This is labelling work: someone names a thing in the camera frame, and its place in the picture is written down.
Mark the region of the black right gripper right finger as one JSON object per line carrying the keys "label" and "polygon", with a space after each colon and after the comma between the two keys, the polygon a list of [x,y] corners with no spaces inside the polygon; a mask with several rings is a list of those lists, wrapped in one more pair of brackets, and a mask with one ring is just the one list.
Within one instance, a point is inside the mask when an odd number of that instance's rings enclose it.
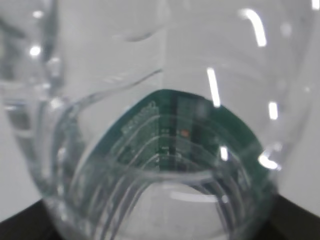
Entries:
{"label": "black right gripper right finger", "polygon": [[281,195],[269,220],[287,240],[320,240],[320,218]]}

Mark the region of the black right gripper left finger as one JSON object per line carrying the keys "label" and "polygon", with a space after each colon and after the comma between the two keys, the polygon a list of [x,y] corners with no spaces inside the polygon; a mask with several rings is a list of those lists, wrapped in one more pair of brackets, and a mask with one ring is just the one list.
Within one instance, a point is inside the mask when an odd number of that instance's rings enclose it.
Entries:
{"label": "black right gripper left finger", "polygon": [[41,200],[0,223],[2,240],[56,240],[56,232]]}

